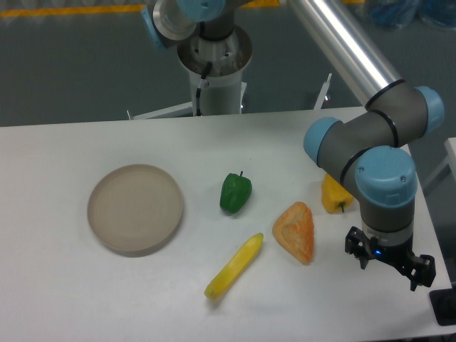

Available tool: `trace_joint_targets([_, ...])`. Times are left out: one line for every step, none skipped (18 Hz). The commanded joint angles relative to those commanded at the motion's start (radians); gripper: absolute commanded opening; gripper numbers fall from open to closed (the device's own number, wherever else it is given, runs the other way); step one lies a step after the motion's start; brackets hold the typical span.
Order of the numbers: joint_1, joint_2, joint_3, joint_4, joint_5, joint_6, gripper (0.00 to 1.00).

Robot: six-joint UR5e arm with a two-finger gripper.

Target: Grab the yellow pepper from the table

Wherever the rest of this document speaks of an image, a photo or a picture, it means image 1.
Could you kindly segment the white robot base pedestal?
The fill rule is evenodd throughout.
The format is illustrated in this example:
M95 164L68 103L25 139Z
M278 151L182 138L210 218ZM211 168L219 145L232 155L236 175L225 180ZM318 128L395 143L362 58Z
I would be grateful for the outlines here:
M230 115L242 112L246 86L244 69L252 59L252 42L239 26L219 41L196 36L177 47L188 72L194 116Z

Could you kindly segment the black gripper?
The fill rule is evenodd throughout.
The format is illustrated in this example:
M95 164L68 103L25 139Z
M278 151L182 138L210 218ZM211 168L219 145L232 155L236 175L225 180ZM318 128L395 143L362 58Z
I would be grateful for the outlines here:
M413 253L413 227L410 223L396 232L380 232L366 223L362 223L362 230L351 227L345 238L345 253L359 260L362 270L373 259L393 266L410 280L411 291L431 287L436 277L435 258Z

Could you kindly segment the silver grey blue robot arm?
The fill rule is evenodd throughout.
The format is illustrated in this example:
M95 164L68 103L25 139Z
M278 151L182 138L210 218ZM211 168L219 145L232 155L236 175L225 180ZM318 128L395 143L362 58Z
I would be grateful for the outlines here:
M156 1L141 12L154 44L177 47L192 89L194 115L241 111L241 74L252 57L248 35L234 22L240 1ZM415 255L415 164L403 146L432 132L445 117L440 96L409 86L363 33L340 1L290 1L289 6L366 112L347 123L313 123L304 150L359 202L361 228L345 250L366 267L372 259L431 286L433 257Z

